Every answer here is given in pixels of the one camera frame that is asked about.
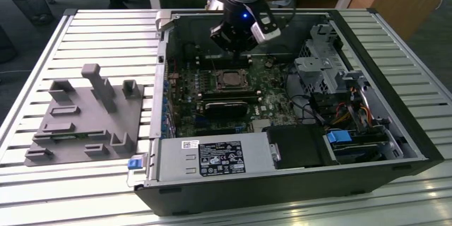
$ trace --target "blue tab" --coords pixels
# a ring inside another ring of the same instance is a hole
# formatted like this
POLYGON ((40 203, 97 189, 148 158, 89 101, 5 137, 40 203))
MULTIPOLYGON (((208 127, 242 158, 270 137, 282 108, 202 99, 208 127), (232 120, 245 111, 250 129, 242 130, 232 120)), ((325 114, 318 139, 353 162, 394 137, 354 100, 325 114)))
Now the blue tab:
POLYGON ((141 169, 142 168, 142 159, 129 159, 126 164, 128 169, 141 169))
POLYGON ((348 131, 330 131, 326 134, 326 137, 328 137, 329 143, 352 141, 352 137, 348 131))

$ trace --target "power supply label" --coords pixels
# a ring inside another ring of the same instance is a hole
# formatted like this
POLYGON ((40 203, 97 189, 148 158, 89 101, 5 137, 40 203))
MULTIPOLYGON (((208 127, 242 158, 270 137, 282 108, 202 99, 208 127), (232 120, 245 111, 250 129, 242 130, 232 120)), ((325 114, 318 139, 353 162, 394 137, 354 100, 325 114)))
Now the power supply label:
POLYGON ((245 173, 240 141, 198 144, 198 173, 202 177, 245 173))

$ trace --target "slotted metal table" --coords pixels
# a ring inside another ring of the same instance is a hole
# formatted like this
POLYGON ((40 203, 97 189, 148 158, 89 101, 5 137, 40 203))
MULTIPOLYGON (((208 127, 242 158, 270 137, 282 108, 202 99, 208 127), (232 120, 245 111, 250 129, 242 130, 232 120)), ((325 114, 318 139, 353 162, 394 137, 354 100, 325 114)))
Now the slotted metal table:
MULTIPOLYGON (((50 96, 52 79, 74 87, 85 63, 97 63, 112 85, 145 86, 137 153, 148 150, 157 10, 78 10, 64 15, 0 128, 0 225, 406 225, 450 223, 452 94, 378 14, 340 11, 392 83, 445 162, 368 194, 189 216, 153 215, 126 185, 126 159, 40 167, 22 165, 50 96)), ((352 54, 345 55, 356 69, 352 54)), ((129 176, 141 181, 142 171, 129 176)))

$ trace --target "barcode sticker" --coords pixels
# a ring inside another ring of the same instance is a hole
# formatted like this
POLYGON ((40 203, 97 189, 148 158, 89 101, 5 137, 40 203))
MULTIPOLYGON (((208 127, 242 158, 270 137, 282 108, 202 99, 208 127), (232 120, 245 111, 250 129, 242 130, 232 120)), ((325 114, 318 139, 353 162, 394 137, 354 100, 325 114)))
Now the barcode sticker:
POLYGON ((182 149, 197 148, 198 140, 182 140, 182 149))

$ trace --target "gray carpet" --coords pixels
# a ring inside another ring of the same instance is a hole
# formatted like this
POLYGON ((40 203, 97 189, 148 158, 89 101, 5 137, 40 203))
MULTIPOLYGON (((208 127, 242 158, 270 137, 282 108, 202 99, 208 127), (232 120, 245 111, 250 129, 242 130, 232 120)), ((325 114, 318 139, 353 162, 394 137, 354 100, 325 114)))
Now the gray carpet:
MULTIPOLYGON (((164 8, 202 8, 205 0, 161 0, 164 8)), ((32 70, 45 44, 52 36, 57 20, 66 8, 106 9, 109 0, 56 0, 50 5, 56 20, 41 27, 33 26, 10 0, 0 0, 0 26, 4 28, 18 56, 8 63, 0 64, 0 72, 32 70)), ((149 0, 130 0, 129 8, 149 8, 149 0)), ((444 0, 421 25, 408 44, 426 66, 449 90, 452 90, 452 0, 444 0)), ((29 73, 0 74, 0 124, 17 98, 29 73)))

